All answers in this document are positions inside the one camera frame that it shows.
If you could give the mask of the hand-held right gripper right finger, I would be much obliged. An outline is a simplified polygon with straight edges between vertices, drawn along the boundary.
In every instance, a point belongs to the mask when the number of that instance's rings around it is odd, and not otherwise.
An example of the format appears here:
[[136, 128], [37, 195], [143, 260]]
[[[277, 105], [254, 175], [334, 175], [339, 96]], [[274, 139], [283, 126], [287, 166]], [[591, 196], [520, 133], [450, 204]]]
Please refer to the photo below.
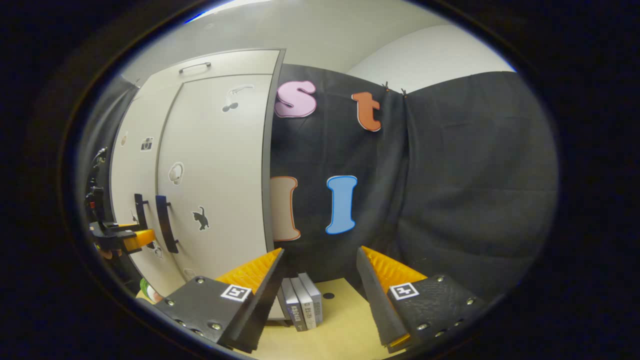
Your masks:
[[433, 276], [361, 246], [356, 268], [379, 339], [389, 353], [434, 351], [460, 335], [485, 309], [485, 302], [452, 276]]

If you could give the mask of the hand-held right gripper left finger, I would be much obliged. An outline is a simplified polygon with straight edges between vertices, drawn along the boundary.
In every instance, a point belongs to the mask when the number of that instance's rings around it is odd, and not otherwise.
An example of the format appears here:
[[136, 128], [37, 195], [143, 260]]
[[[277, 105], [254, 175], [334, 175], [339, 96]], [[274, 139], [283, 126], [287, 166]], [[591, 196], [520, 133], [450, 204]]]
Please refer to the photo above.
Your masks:
[[154, 305], [154, 315], [189, 337], [256, 351], [285, 276], [277, 248], [217, 278], [195, 276]]

